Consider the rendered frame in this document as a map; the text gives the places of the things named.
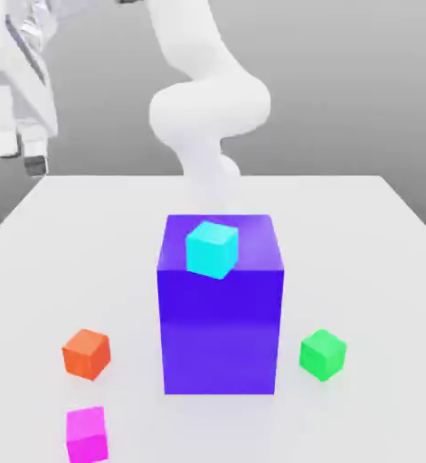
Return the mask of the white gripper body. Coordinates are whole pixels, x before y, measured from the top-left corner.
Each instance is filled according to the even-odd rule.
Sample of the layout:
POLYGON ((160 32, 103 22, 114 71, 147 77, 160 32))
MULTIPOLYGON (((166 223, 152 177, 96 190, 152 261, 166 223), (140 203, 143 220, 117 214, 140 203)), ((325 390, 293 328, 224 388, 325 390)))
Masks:
POLYGON ((58 133, 49 72, 42 57, 57 29, 54 0, 0 0, 0 132, 29 122, 58 133))

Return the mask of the small cyan cube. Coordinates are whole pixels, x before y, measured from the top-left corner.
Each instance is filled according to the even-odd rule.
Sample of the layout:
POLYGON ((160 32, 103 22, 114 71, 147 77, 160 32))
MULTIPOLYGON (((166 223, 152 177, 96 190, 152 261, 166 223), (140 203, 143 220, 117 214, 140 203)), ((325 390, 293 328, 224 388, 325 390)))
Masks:
POLYGON ((213 279, 224 279, 239 254, 239 230, 203 221, 185 237, 186 269, 213 279))

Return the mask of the small orange cube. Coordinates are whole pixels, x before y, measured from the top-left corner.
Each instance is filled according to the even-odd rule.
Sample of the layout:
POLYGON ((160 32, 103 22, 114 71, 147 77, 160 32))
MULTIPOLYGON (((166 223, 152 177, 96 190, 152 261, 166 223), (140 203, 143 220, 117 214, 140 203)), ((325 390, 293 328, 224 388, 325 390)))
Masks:
POLYGON ((62 348, 62 354, 67 373, 94 381, 111 360, 109 337, 81 329, 62 348))

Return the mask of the small magenta cube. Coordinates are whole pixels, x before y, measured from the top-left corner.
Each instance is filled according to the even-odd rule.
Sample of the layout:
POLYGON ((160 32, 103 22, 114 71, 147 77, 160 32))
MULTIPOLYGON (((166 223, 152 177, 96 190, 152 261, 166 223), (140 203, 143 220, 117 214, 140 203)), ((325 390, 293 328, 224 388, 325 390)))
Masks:
POLYGON ((66 445, 70 463, 96 463, 109 458, 102 406, 67 412, 66 445))

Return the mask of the small green cube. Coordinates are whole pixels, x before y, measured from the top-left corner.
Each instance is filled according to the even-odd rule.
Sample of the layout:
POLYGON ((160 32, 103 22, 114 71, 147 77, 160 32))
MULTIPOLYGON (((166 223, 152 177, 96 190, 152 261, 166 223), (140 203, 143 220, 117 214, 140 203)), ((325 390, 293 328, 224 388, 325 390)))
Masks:
POLYGON ((326 329, 318 329, 302 340, 299 366, 319 381, 327 381, 343 368, 346 348, 346 342, 326 329))

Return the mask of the large purple box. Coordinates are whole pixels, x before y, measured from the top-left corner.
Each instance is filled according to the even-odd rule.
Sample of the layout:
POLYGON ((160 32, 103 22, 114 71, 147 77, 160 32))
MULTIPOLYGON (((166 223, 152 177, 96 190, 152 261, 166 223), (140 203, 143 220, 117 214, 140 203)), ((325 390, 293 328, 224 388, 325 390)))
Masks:
POLYGON ((167 394, 274 393, 284 264, 268 215, 168 216, 156 276, 167 394), (224 279, 186 267, 185 238, 204 221, 239 233, 224 279))

